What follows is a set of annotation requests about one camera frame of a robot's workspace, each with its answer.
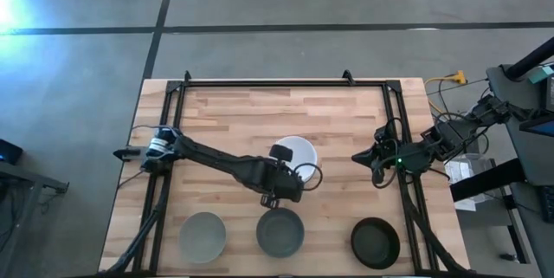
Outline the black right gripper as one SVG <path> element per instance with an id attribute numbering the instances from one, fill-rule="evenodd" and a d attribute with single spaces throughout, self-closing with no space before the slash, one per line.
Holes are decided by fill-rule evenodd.
<path id="1" fill-rule="evenodd" d="M 384 181 L 384 169 L 389 169 L 397 163 L 397 154 L 400 141 L 396 138 L 394 122 L 387 122 L 385 126 L 378 128 L 374 134 L 375 144 L 362 152 L 351 156 L 352 161 L 371 168 L 372 182 Z"/>

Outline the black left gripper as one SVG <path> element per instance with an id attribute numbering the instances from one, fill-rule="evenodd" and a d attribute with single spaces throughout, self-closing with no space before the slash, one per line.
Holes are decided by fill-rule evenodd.
<path id="1" fill-rule="evenodd" d="M 303 181 L 298 174 L 286 168 L 270 173 L 264 185 L 265 194 L 261 196 L 263 207 L 277 209 L 281 199 L 298 203 L 302 198 Z"/>

